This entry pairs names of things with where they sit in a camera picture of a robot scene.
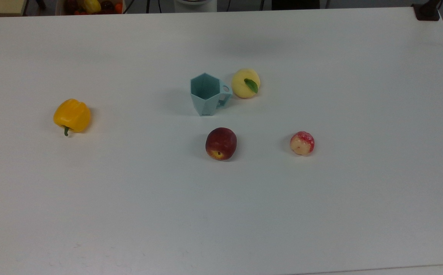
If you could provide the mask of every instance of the small red apple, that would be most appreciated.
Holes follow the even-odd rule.
[[[289,146],[298,155],[309,155],[315,148],[315,140],[311,134],[300,131],[291,138]]]
[[[208,134],[205,148],[215,160],[228,160],[237,148],[237,136],[228,128],[217,128]]]

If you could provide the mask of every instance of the green leaf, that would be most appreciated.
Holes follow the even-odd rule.
[[[246,78],[244,79],[244,82],[249,87],[249,89],[251,89],[254,93],[257,94],[259,88],[257,87],[257,84],[253,80]]]

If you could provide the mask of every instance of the hexagonal mug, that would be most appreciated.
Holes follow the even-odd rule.
[[[223,81],[203,73],[191,80],[191,99],[200,116],[213,115],[232,97],[232,89]]]

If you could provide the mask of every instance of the table surface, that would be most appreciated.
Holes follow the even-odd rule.
[[[443,266],[359,270],[337,273],[319,273],[319,275],[443,275]]]
[[[260,74],[199,117],[189,80]],[[85,133],[52,116],[75,98]],[[238,137],[227,162],[207,134]],[[309,157],[289,148],[307,131]],[[443,264],[443,21],[412,8],[0,18],[0,274]]]
[[[21,16],[26,0],[0,0],[0,16]]]

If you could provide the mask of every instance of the yellow bell pepper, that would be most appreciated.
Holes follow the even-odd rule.
[[[68,99],[62,103],[55,114],[53,121],[60,127],[64,127],[64,134],[68,136],[69,129],[73,132],[82,132],[91,120],[91,111],[83,102],[76,99]]]
[[[101,4],[98,0],[84,0],[84,9],[88,14],[101,11]]]

